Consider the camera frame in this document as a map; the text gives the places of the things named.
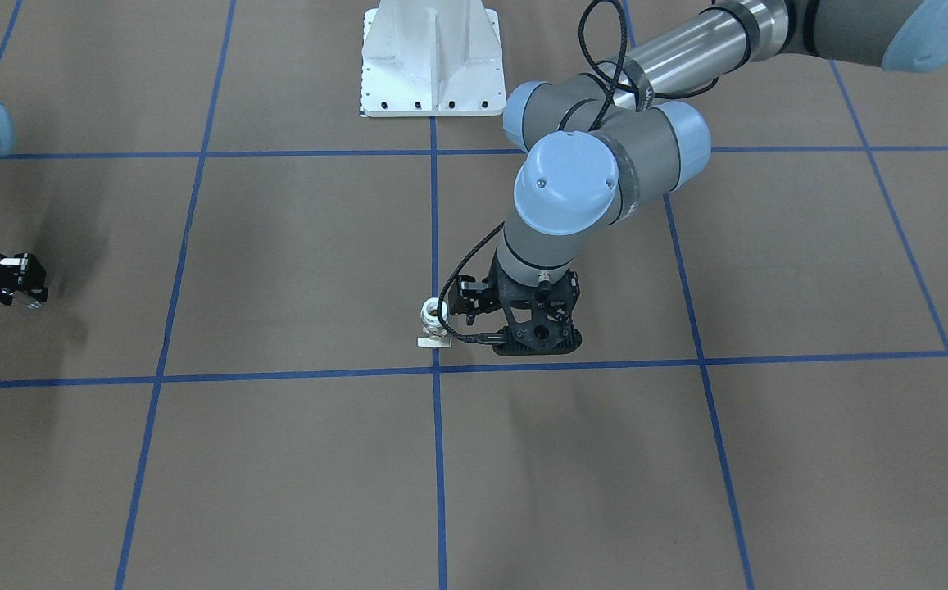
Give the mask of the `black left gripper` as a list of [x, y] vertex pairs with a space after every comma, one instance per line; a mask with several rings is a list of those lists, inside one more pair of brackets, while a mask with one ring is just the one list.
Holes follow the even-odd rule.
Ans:
[[452, 316], [477, 316], [503, 309], [545, 316], [570, 316], [581, 296], [578, 276], [566, 271], [548, 287], [526, 285], [493, 266], [485, 279], [460, 274], [451, 285]]

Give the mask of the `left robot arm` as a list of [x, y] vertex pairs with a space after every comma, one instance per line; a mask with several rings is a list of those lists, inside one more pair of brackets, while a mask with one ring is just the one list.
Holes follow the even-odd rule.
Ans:
[[705, 169], [712, 137], [687, 99], [778, 55], [938, 70], [948, 64], [948, 1], [717, 1], [634, 48], [621, 31], [617, 55], [589, 57], [590, 71], [564, 83], [523, 83], [503, 126], [527, 158], [495, 230], [495, 269], [458, 294], [451, 276], [437, 315], [492, 312], [506, 285], [529, 288], [534, 306], [555, 302], [590, 235]]

